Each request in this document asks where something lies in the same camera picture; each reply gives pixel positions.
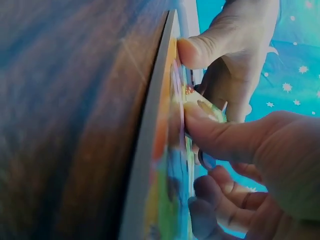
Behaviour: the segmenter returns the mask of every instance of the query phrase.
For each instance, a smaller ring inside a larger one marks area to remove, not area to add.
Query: white star
[[[266,105],[267,105],[268,107],[270,107],[270,108],[272,108],[272,107],[275,106],[272,102],[269,102],[269,101],[266,103]]]
[[[301,74],[305,74],[308,71],[309,71],[309,69],[306,66],[299,67],[299,73],[301,73]]]
[[[257,188],[256,187],[247,186],[246,189],[248,189],[251,193],[256,193],[257,192]]]
[[[313,7],[310,1],[305,1],[305,5],[308,9],[311,9]]]
[[[282,88],[283,88],[283,91],[285,91],[287,93],[291,92],[291,90],[292,90],[292,86],[286,82],[284,84],[282,84]]]
[[[293,101],[293,103],[294,103],[294,105],[297,105],[297,106],[299,106],[299,105],[301,104],[301,103],[300,103],[300,101],[299,101],[299,100],[297,100],[297,99],[296,99],[296,100],[294,100],[294,101]]]

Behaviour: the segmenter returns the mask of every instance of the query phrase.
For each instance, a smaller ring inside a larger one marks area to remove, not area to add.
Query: wood grain
[[[174,2],[0,1],[0,239],[116,239]]]

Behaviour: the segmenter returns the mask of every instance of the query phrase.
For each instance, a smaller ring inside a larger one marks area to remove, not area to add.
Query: wooden surface
[[[0,239],[116,239],[173,2],[0,1]]]

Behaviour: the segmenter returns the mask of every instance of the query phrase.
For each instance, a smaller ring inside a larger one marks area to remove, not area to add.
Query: star pattern
[[[266,103],[266,105],[270,108],[273,108],[275,106],[272,102],[269,101]]]
[[[313,7],[313,4],[310,2],[310,1],[305,1],[305,6],[308,8],[308,9],[311,9]]]
[[[292,86],[290,85],[290,83],[286,83],[286,82],[282,84],[282,88],[283,88],[283,91],[287,93],[291,92],[292,90]]]
[[[300,103],[300,101],[299,101],[299,100],[297,100],[297,99],[296,99],[296,100],[294,100],[294,101],[293,101],[293,103],[294,103],[294,105],[297,105],[297,106],[300,106],[300,104],[301,104],[301,103]]]
[[[309,69],[306,66],[299,67],[299,73],[301,73],[301,74],[305,74],[308,71],[309,71]]]

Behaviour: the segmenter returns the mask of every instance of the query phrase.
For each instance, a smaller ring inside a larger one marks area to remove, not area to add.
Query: finger
[[[218,123],[197,104],[188,102],[184,105],[184,118],[192,140],[214,159],[254,164],[264,140],[301,116],[282,111],[252,122]]]
[[[257,210],[267,197],[266,192],[251,192],[233,181],[223,166],[216,166],[208,173],[219,185],[224,195],[238,208]]]
[[[233,204],[211,176],[199,177],[194,182],[195,195],[213,207],[217,221],[233,231],[246,233],[249,229],[254,211],[241,209]]]
[[[188,201],[191,226],[194,236],[199,240],[239,240],[225,233],[217,224],[212,206],[205,200],[192,197]]]
[[[283,215],[284,213],[279,208],[278,204],[271,199],[271,197],[267,197],[261,207],[257,210],[257,217],[252,222],[250,231],[248,231],[245,239],[274,239]]]
[[[203,69],[227,53],[238,52],[240,46],[231,44],[238,31],[235,19],[219,15],[201,35],[177,41],[182,64],[189,69]]]
[[[263,185],[263,181],[260,172],[257,170],[255,165],[246,163],[231,163],[233,170],[246,178],[256,181],[258,184]]]

